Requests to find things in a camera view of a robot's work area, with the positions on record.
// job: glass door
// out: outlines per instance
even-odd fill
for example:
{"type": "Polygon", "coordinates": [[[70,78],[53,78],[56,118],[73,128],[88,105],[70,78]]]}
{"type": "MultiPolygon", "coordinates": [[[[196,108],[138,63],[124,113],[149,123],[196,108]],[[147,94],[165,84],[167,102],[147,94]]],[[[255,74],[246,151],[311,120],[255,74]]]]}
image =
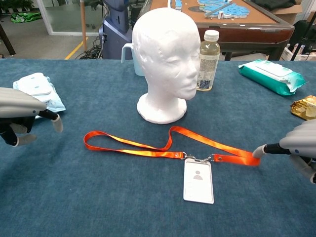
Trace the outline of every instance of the glass door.
{"type": "MultiPolygon", "coordinates": [[[[82,34],[80,0],[37,0],[39,9],[50,35],[82,34]]],[[[100,0],[84,0],[86,34],[98,35],[102,26],[100,0]]]]}

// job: plastic bottle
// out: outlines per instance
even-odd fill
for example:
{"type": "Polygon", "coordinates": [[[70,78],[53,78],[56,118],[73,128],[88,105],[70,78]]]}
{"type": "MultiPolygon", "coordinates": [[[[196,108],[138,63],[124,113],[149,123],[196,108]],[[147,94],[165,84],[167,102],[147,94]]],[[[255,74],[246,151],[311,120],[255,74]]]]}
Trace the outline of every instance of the plastic bottle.
{"type": "Polygon", "coordinates": [[[221,52],[217,43],[219,32],[205,31],[204,41],[200,46],[200,70],[197,79],[197,90],[211,90],[221,52]]]}

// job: white mug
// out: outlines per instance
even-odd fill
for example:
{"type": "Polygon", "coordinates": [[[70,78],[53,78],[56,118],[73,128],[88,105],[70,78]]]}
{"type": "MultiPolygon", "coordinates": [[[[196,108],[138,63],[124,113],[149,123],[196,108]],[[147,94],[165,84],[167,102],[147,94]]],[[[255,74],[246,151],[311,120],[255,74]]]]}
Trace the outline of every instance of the white mug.
{"type": "Polygon", "coordinates": [[[132,50],[132,57],[133,57],[133,63],[134,63],[134,70],[135,70],[135,74],[139,75],[141,77],[144,76],[143,70],[140,67],[137,58],[134,54],[134,49],[133,49],[133,44],[132,43],[126,43],[123,48],[122,48],[122,56],[121,56],[121,62],[123,63],[125,61],[125,51],[126,48],[130,48],[130,50],[132,50]]]}

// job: bottle label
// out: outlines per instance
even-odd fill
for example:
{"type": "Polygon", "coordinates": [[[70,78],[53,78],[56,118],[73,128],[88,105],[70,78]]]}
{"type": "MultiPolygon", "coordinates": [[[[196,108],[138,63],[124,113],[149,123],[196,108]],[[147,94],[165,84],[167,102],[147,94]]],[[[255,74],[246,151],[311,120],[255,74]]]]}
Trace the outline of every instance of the bottle label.
{"type": "Polygon", "coordinates": [[[200,54],[200,69],[197,79],[199,89],[209,89],[213,86],[215,72],[219,60],[218,55],[200,54]]]}

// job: blue tablecloth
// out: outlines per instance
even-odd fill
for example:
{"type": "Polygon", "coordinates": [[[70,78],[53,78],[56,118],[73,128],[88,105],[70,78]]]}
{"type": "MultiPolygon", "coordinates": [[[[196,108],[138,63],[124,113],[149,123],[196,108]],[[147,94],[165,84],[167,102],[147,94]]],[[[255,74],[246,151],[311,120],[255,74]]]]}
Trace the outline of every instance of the blue tablecloth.
{"type": "MultiPolygon", "coordinates": [[[[172,125],[253,151],[276,143],[303,122],[290,105],[316,94],[316,64],[280,62],[307,84],[281,97],[241,76],[241,62],[220,62],[210,92],[197,92],[186,115],[168,125],[144,121],[136,110],[147,92],[132,62],[110,60],[0,61],[0,86],[36,72],[51,78],[66,106],[64,132],[36,120],[36,142],[13,148],[0,142],[0,236],[316,236],[316,186],[286,155],[266,155],[259,167],[213,163],[215,203],[183,200],[184,162],[92,152],[92,130],[162,147],[172,125]]],[[[221,153],[173,134],[173,151],[198,158],[221,153]]],[[[122,148],[108,139],[95,145],[122,148]]]]}

